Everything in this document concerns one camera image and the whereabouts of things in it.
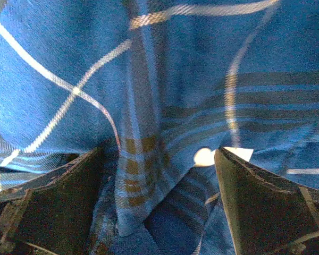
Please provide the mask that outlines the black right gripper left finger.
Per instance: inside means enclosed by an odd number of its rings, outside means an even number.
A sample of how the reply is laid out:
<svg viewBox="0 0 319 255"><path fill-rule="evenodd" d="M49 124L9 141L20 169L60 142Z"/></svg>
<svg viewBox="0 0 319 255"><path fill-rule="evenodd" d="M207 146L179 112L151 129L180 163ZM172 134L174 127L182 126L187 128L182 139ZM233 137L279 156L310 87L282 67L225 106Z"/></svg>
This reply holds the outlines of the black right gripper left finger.
<svg viewBox="0 0 319 255"><path fill-rule="evenodd" d="M0 254L85 254L103 165L97 147L0 192Z"/></svg>

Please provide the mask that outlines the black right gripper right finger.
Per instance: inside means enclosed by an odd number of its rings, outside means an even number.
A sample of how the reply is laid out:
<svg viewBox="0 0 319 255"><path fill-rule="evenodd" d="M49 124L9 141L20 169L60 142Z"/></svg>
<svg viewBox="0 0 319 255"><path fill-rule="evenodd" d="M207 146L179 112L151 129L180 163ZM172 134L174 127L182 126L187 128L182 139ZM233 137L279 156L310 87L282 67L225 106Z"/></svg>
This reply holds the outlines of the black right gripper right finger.
<svg viewBox="0 0 319 255"><path fill-rule="evenodd" d="M216 150L221 199L236 254L319 254L319 190Z"/></svg>

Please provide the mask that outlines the blue plaid shirt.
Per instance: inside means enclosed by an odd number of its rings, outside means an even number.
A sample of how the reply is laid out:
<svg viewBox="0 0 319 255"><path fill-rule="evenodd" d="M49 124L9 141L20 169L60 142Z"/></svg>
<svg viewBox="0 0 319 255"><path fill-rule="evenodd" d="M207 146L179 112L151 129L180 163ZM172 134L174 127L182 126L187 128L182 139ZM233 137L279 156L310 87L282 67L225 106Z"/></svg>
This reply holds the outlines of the blue plaid shirt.
<svg viewBox="0 0 319 255"><path fill-rule="evenodd" d="M0 192L97 147L85 254L236 254L216 150L319 190L319 1L0 1Z"/></svg>

